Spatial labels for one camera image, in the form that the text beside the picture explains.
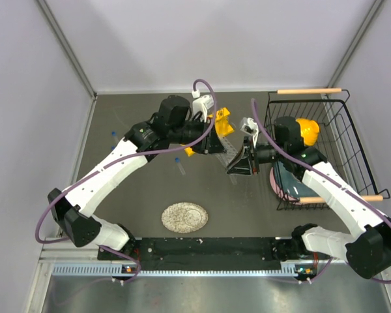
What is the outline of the long glass tube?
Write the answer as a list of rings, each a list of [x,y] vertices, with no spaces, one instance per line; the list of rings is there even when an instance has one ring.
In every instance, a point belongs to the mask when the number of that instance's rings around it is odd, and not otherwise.
[[[218,110],[218,111],[216,112],[216,119],[217,119],[217,120],[222,119],[223,116],[224,116],[224,110],[223,110],[223,109]]]

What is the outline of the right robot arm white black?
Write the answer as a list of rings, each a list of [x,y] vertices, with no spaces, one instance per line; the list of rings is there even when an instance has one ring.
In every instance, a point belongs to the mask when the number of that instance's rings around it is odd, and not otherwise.
[[[299,258],[320,252],[346,261],[359,276],[371,279],[391,267],[391,217],[380,212],[349,186],[315,147],[319,124],[284,116],[274,121],[274,135],[245,117],[246,133],[228,174],[253,175],[260,164],[279,162],[297,181],[313,190],[341,219],[348,233],[315,224],[295,228],[291,250]]]

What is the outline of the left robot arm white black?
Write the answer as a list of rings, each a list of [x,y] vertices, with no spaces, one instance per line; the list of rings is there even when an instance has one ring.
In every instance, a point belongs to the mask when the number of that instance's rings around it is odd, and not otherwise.
[[[170,152],[171,144],[204,155],[225,151],[210,113],[217,109],[215,97],[193,96],[193,102],[178,95],[163,99],[159,110],[149,120],[133,125],[85,177],[48,194],[52,217],[74,246],[106,246],[118,257],[129,258],[135,249],[133,235],[125,227],[94,214],[104,198],[161,151]]]

